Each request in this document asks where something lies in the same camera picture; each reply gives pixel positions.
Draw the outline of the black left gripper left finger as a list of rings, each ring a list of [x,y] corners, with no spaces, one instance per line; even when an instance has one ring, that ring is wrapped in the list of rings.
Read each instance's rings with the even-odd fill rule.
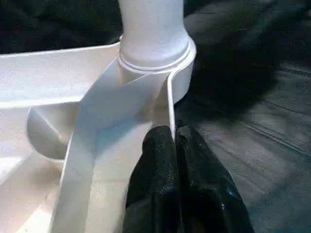
[[[175,233],[180,223],[180,187],[175,143],[168,126],[152,128],[131,174],[124,233]]]

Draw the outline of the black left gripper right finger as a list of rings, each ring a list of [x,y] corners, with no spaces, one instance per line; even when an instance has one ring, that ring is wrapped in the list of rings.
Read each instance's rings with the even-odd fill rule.
[[[176,152],[185,232],[254,232],[229,171],[193,127],[176,130]]]

